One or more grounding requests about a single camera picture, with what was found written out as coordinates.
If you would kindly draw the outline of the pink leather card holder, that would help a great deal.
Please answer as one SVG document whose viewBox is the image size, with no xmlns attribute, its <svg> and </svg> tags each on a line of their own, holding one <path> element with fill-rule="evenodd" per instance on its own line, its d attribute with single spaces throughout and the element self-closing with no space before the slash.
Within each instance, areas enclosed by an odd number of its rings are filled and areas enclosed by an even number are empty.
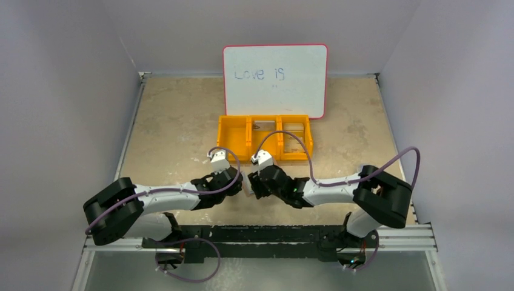
<svg viewBox="0 0 514 291">
<path fill-rule="evenodd" d="M 250 182 L 248 176 L 244 172 L 241 173 L 241 176 L 242 176 L 242 190 L 245 193 L 245 196 L 247 196 L 247 197 L 253 196 L 255 193 L 252 189 L 252 185 L 251 185 L 251 182 Z"/>
</svg>

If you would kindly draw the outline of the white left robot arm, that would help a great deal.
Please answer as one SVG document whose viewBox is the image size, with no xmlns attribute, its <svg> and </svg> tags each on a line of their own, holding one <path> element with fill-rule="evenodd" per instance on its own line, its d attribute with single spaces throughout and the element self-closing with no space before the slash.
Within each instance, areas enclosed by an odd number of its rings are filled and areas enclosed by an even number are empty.
<svg viewBox="0 0 514 291">
<path fill-rule="evenodd" d="M 97 246 L 113 243 L 144 215 L 212 208 L 239 193 L 243 181 L 243 174 L 234 167 L 179 186 L 143 186 L 129 177 L 119 178 L 84 203 L 85 234 L 91 235 Z"/>
</svg>

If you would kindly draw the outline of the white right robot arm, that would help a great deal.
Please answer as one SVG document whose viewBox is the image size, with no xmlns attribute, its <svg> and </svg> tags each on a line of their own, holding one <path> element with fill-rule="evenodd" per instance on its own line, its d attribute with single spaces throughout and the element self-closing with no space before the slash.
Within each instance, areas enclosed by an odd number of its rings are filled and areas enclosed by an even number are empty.
<svg viewBox="0 0 514 291">
<path fill-rule="evenodd" d="M 363 238 L 380 226 L 403 229 L 406 226 L 412 187 L 405 181 L 366 165 L 359 173 L 314 183 L 311 178 L 291 178 L 277 165 L 248 175 L 256 198 L 275 196 L 285 204 L 301 209 L 329 203 L 354 203 L 359 208 L 345 219 L 345 231 Z"/>
</svg>

